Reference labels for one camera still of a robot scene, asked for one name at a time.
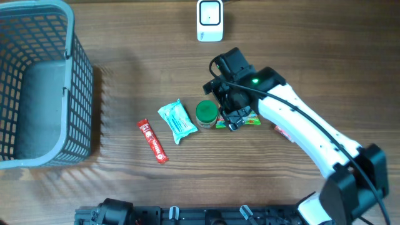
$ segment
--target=red snack stick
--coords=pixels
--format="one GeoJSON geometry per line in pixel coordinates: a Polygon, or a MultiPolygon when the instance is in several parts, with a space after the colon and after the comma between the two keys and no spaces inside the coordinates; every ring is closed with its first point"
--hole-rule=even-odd
{"type": "Polygon", "coordinates": [[[154,134],[149,121],[147,119],[143,119],[137,123],[137,126],[142,131],[144,137],[149,143],[154,155],[156,156],[158,163],[165,163],[168,161],[168,157],[165,154],[163,147],[161,147],[160,142],[158,141],[156,135],[154,134]]]}
{"type": "Polygon", "coordinates": [[[285,138],[287,138],[292,143],[294,142],[292,137],[286,131],[284,131],[282,128],[280,128],[278,125],[275,126],[274,130],[281,133],[285,138]]]}

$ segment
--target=wooden table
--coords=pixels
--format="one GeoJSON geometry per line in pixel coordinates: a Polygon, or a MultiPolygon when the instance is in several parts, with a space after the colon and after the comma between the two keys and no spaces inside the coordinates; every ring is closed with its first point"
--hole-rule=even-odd
{"type": "MultiPolygon", "coordinates": [[[[210,60],[239,47],[271,66],[327,122],[387,156],[393,224],[400,224],[400,5],[388,1],[225,4],[224,40],[196,39],[196,2],[73,4],[95,71],[93,154],[73,167],[0,171],[0,218],[72,224],[105,198],[136,206],[292,204],[324,184],[295,144],[271,129],[199,129],[179,145],[157,113],[180,99],[191,119],[210,60]],[[170,161],[156,162],[136,123],[148,118],[170,161]]],[[[366,217],[383,218],[375,206],[366,217]]]]}

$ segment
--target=snack packet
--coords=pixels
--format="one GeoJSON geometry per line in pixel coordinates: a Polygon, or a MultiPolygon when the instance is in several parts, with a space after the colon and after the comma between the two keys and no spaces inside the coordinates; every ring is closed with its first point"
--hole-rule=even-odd
{"type": "Polygon", "coordinates": [[[179,141],[189,135],[190,133],[196,132],[198,128],[190,121],[188,114],[181,101],[178,99],[176,102],[168,104],[162,107],[158,114],[168,123],[174,134],[174,140],[176,144],[179,141]]]}
{"type": "MultiPolygon", "coordinates": [[[[245,124],[261,125],[261,121],[260,118],[258,118],[257,113],[251,111],[250,115],[247,116],[247,121],[245,124]]],[[[226,128],[225,120],[221,115],[217,118],[216,128],[226,128]]]]}
{"type": "Polygon", "coordinates": [[[285,138],[287,138],[287,140],[294,143],[294,140],[292,139],[292,137],[286,131],[284,131],[282,128],[280,128],[278,125],[275,125],[274,130],[281,133],[285,138]]]}
{"type": "Polygon", "coordinates": [[[153,129],[151,129],[149,121],[147,119],[143,119],[137,123],[137,126],[142,131],[144,137],[149,143],[150,148],[156,156],[157,162],[165,163],[166,161],[168,161],[168,157],[167,155],[165,155],[163,147],[161,147],[160,142],[158,141],[153,129]]]}

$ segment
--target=wet wipes pack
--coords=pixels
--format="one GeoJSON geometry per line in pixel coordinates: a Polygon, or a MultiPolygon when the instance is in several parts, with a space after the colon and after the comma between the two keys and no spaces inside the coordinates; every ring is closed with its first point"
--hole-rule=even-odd
{"type": "Polygon", "coordinates": [[[171,128],[176,144],[179,144],[179,141],[182,138],[198,130],[198,128],[190,121],[189,116],[179,99],[174,103],[162,107],[158,113],[171,128]]]}

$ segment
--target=green bottle cap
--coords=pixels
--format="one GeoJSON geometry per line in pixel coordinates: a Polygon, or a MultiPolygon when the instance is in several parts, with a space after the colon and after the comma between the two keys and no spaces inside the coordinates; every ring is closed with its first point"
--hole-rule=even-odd
{"type": "Polygon", "coordinates": [[[211,123],[218,116],[217,106],[209,100],[202,101],[197,105],[196,117],[203,123],[211,123]]]}

